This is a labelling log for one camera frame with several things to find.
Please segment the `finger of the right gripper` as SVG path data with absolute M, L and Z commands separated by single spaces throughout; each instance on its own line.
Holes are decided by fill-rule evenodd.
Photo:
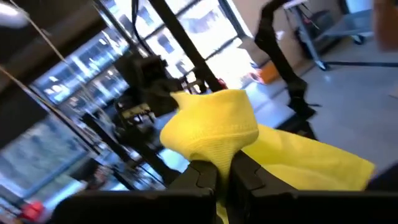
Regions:
M 171 93 L 183 91 L 182 83 L 176 78 L 166 78 L 154 81 L 145 89 L 145 102 L 155 117 L 173 112 L 178 103 Z

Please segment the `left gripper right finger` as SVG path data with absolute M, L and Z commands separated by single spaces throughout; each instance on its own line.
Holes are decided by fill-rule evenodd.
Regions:
M 229 202 L 236 223 L 397 223 L 397 192 L 299 190 L 239 151 Z

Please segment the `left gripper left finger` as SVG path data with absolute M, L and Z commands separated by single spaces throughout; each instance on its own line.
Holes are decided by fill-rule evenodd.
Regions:
M 218 169 L 192 161 L 165 190 L 83 191 L 62 200 L 55 224 L 206 224 L 216 221 Z

